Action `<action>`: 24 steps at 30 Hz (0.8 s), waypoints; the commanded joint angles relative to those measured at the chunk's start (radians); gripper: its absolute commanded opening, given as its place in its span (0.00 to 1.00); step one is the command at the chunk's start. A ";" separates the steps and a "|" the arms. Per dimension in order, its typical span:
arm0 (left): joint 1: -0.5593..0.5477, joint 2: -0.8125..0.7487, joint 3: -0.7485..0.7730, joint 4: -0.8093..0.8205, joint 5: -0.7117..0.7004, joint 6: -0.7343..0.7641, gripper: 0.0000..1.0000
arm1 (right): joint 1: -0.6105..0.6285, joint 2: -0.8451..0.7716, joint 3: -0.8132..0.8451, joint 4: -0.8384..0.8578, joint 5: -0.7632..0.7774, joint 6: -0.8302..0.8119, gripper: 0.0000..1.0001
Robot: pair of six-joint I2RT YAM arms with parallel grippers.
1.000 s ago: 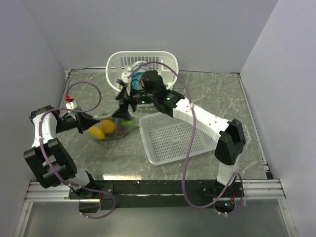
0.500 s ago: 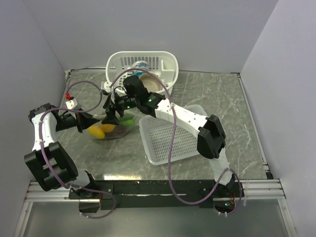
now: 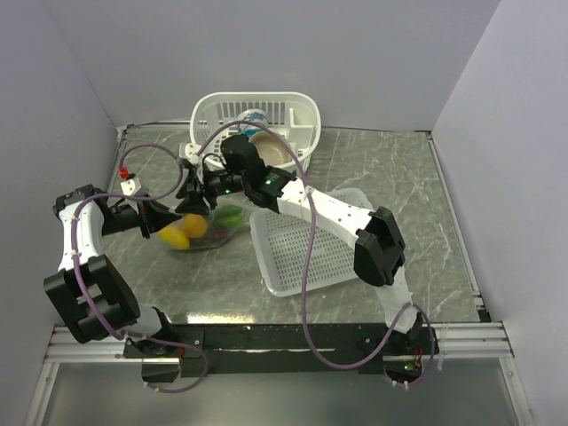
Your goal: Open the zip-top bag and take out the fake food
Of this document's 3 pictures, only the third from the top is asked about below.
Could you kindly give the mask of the yellow fake lemon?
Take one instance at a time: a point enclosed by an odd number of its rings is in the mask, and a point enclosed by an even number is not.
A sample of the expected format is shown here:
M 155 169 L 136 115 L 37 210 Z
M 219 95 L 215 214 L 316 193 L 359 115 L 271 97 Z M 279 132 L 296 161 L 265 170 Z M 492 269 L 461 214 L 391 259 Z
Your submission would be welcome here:
M 176 226 L 162 228 L 158 235 L 162 242 L 175 250 L 188 250 L 191 246 L 189 238 Z

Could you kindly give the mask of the orange fake fruit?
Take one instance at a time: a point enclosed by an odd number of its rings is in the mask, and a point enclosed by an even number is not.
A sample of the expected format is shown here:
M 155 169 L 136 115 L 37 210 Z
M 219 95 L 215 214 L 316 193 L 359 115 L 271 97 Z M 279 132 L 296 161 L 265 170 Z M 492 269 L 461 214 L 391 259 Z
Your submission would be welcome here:
M 208 220 L 201 215 L 187 214 L 182 222 L 181 230 L 189 239 L 202 238 L 209 229 Z

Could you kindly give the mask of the polka dot zip top bag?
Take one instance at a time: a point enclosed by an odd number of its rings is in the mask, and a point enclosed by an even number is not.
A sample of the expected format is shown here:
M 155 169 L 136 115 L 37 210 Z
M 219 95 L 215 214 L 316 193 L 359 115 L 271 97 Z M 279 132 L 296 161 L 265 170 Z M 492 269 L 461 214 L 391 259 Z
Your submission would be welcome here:
M 226 202 L 208 216 L 186 214 L 157 236 L 168 249 L 177 251 L 218 249 L 249 224 L 250 214 L 244 205 Z

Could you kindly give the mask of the green fake pepper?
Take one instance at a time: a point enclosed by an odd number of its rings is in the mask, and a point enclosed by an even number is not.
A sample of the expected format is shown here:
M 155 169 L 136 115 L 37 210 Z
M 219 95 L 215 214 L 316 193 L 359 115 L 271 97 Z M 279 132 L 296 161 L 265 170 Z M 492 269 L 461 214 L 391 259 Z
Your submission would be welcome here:
M 225 227 L 235 227 L 243 223 L 244 217 L 243 208 L 229 204 L 215 210 L 214 222 Z

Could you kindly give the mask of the purple fake grapes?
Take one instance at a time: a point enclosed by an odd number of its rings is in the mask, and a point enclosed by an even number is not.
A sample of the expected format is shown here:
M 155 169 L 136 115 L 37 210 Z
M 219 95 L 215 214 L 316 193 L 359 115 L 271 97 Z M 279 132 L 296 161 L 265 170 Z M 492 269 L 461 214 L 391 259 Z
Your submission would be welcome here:
M 202 237 L 192 239 L 192 246 L 198 249 L 215 249 L 230 240 L 235 232 L 234 227 L 212 223 Z

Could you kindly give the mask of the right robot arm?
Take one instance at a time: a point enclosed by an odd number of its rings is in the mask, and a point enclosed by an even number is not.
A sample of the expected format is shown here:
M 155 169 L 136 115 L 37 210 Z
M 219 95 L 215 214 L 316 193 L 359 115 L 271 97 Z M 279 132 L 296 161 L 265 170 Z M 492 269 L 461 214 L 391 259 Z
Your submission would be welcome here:
M 266 164 L 245 135 L 222 142 L 219 170 L 208 168 L 200 147 L 184 144 L 179 156 L 188 170 L 177 193 L 182 210 L 211 210 L 219 196 L 242 192 L 260 208 L 302 219 L 313 232 L 331 233 L 352 249 L 357 277 L 375 288 L 390 347 L 404 354 L 419 343 L 422 315 L 406 283 L 406 244 L 390 210 L 363 209 L 311 188 L 302 170 Z

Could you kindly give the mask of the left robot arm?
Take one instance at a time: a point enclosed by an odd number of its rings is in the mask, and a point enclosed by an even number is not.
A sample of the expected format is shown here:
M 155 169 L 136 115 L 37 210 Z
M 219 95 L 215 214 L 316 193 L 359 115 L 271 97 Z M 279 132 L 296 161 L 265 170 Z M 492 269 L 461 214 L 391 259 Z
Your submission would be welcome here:
M 105 236 L 138 228 L 149 238 L 180 219 L 158 201 L 110 206 L 107 194 L 85 185 L 58 197 L 53 206 L 63 225 L 64 248 L 57 272 L 43 290 L 78 343 L 129 335 L 127 342 L 147 356 L 165 357 L 177 336 L 159 309 L 138 303 L 131 288 L 104 253 Z

